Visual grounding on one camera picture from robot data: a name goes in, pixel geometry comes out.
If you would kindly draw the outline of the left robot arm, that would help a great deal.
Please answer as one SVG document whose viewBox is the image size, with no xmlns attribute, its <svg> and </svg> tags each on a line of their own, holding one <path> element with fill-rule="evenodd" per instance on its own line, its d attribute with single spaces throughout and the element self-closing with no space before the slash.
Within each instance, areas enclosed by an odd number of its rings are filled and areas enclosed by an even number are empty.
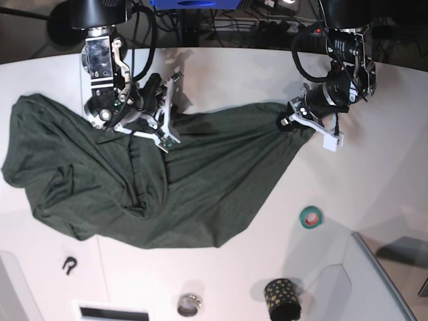
<svg viewBox="0 0 428 321">
<path fill-rule="evenodd" d="M 369 1 L 319 1 L 316 22 L 299 31 L 291 53 L 299 73 L 315 84 L 298 99 L 298 107 L 314 119 L 347 113 L 352 104 L 372 96 L 376 88 L 376 68 L 366 52 L 365 37 L 371 23 Z M 310 75 L 298 52 L 303 40 L 320 30 L 325 36 L 325 53 L 331 58 L 324 77 Z"/>
</svg>

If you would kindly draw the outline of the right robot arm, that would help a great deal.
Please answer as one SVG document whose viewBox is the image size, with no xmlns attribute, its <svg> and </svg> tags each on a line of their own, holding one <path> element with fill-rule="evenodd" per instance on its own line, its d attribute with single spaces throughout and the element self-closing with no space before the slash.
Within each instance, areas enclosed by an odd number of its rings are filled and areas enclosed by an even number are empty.
<svg viewBox="0 0 428 321">
<path fill-rule="evenodd" d="M 116 27 L 140 14 L 148 19 L 152 35 L 148 59 L 143 70 L 136 73 L 135 64 L 124 61 L 128 44 Z M 141 120 L 156 127 L 156 91 L 161 77 L 153 74 L 144 88 L 138 84 L 151 67 L 156 49 L 158 25 L 154 11 L 141 1 L 72 1 L 71 24 L 87 33 L 81 52 L 92 93 L 84 106 L 86 120 L 102 130 L 135 127 Z"/>
</svg>

